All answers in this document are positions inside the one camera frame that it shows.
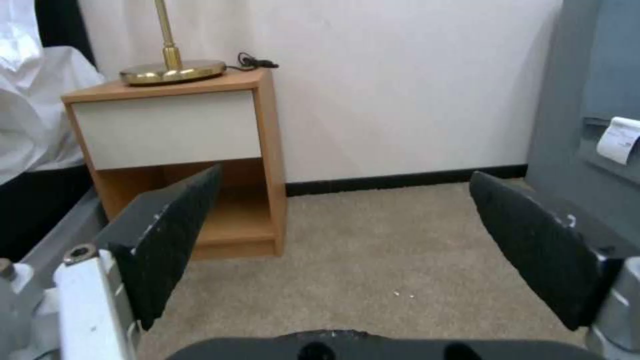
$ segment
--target brass lamp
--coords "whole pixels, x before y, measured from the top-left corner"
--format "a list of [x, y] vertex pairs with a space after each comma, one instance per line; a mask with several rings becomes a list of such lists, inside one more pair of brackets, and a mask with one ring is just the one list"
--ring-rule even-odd
[[156, 9], [164, 40], [164, 63], [139, 65], [120, 71], [120, 79], [132, 86], [183, 83], [222, 75], [227, 69], [218, 60], [182, 61], [180, 50], [173, 42], [164, 0], [156, 0]]

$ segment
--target power cord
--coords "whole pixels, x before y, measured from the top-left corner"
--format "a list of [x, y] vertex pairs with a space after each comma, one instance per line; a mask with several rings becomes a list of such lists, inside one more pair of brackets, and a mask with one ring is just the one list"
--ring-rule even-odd
[[239, 53], [237, 59], [238, 59], [238, 64], [240, 64], [239, 67], [227, 65], [227, 68], [238, 70], [238, 71], [251, 71], [261, 67], [264, 67], [267, 69], [277, 69], [280, 67], [278, 64], [274, 63], [271, 60], [256, 59], [255, 57], [245, 52]]

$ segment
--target screw head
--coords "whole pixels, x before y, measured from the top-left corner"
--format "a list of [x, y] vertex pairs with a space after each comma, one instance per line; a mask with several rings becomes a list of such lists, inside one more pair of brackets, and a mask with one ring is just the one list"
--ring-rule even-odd
[[89, 260], [91, 258], [96, 258], [98, 256], [98, 250], [95, 248], [93, 244], [80, 244], [73, 249], [67, 251], [65, 254], [63, 262], [65, 265], [70, 266], [74, 264], [78, 264], [83, 262], [84, 260]]
[[0, 277], [9, 281], [15, 278], [15, 266], [11, 260], [0, 258]]

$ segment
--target white fabric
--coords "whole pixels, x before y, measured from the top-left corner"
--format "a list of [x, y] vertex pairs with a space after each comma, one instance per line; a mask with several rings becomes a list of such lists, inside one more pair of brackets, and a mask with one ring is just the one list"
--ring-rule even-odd
[[71, 47], [43, 49], [32, 1], [0, 6], [0, 184], [83, 162], [60, 97], [104, 78]]

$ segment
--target lamp base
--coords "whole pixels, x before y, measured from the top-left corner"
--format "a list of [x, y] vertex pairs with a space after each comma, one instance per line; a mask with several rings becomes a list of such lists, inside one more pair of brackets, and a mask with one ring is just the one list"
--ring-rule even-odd
[[163, 63], [139, 65], [120, 71], [120, 79], [132, 86], [169, 85], [214, 78], [227, 66], [218, 60], [184, 61], [181, 69], [169, 70]]

